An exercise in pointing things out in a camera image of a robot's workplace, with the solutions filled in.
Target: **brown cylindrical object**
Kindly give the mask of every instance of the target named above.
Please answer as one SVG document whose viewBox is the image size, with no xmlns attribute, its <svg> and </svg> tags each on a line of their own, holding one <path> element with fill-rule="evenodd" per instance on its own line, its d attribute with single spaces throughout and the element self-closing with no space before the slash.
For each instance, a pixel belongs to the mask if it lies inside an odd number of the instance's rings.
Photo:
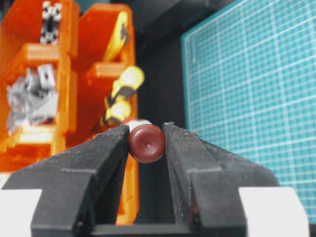
<svg viewBox="0 0 316 237">
<path fill-rule="evenodd" d="M 128 145 L 134 159 L 141 163 L 152 163 L 164 154 L 164 133 L 152 124 L 140 125 L 130 133 Z"/>
</svg>

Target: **yellow tool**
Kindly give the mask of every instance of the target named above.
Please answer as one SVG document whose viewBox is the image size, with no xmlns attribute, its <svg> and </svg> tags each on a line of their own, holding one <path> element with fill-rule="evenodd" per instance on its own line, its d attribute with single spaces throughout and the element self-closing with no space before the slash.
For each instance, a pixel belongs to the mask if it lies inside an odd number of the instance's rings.
<svg viewBox="0 0 316 237">
<path fill-rule="evenodd" d="M 101 126 L 112 126 L 114 124 L 120 124 L 128 116 L 130 116 L 132 108 L 130 103 L 122 99 L 113 104 L 100 118 Z"/>
<path fill-rule="evenodd" d="M 122 11 L 118 14 L 118 18 L 114 25 L 114 30 L 112 32 L 108 47 L 103 56 L 104 62 L 113 61 L 127 42 L 127 19 L 128 15 L 126 11 Z"/>
<path fill-rule="evenodd" d="M 96 124 L 94 130 L 103 126 L 120 124 L 131 114 L 131 105 L 126 101 L 144 82 L 144 73 L 137 66 L 130 66 L 124 70 L 119 79 L 113 82 L 111 94 L 104 99 L 106 112 Z"/>
<path fill-rule="evenodd" d="M 144 82 L 144 73 L 137 66 L 129 66 L 113 83 L 111 94 L 105 98 L 106 109 L 111 107 L 117 100 L 131 97 Z"/>
</svg>

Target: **grid lines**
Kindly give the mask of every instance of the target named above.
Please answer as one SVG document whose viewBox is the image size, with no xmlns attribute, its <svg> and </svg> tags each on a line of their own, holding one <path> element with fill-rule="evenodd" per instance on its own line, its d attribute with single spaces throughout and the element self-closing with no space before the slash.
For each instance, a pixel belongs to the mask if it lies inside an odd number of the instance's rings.
<svg viewBox="0 0 316 237">
<path fill-rule="evenodd" d="M 270 168 L 316 223 L 316 2 L 236 0 L 182 52 L 187 129 Z"/>
</svg>

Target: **white surface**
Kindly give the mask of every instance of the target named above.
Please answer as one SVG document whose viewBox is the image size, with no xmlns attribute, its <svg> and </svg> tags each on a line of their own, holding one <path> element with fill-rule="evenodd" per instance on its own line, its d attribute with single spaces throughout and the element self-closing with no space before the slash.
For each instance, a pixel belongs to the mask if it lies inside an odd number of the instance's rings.
<svg viewBox="0 0 316 237">
<path fill-rule="evenodd" d="M 38 109 L 33 112 L 33 117 L 45 117 L 52 118 L 57 113 L 58 107 L 58 93 L 52 92 L 53 94 L 49 99 L 42 104 Z"/>
<path fill-rule="evenodd" d="M 152 123 L 149 122 L 148 120 L 144 120 L 144 119 L 135 119 L 135 120 L 128 122 L 126 125 L 129 126 L 129 132 L 132 132 L 134 128 L 136 128 L 140 125 L 143 125 L 143 124 L 152 124 Z"/>
<path fill-rule="evenodd" d="M 38 66 L 38 74 L 40 85 L 43 89 L 51 90 L 55 88 L 55 75 L 53 65 L 43 64 Z"/>
<path fill-rule="evenodd" d="M 305 210 L 292 188 L 239 188 L 248 237 L 309 237 Z"/>
<path fill-rule="evenodd" d="M 0 190 L 0 236 L 31 237 L 31 221 L 42 190 Z"/>
<path fill-rule="evenodd" d="M 10 177 L 10 173 L 0 173 L 0 189 L 4 186 L 8 178 Z"/>
</svg>

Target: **orange plastic organizer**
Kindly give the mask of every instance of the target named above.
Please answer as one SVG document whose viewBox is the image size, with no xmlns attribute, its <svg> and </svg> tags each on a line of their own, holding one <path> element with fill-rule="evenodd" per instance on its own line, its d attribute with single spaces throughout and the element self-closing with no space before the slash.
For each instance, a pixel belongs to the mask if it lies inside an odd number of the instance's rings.
<svg viewBox="0 0 316 237">
<path fill-rule="evenodd" d="M 69 147 L 95 134 L 92 128 L 104 112 L 104 97 L 115 79 L 135 64 L 131 10 L 121 4 L 95 4 L 79 18 L 72 0 L 62 4 L 58 45 L 40 44 L 43 0 L 16 0 L 0 28 L 0 172 L 12 172 Z M 114 62 L 102 62 L 117 15 L 129 15 L 128 43 Z M 10 107 L 6 87 L 27 68 L 51 63 L 56 70 L 58 111 L 52 124 L 24 126 L 11 136 L 6 130 Z M 137 118 L 137 95 L 130 99 Z M 117 224 L 131 224 L 139 210 L 138 163 L 128 157 Z"/>
</svg>

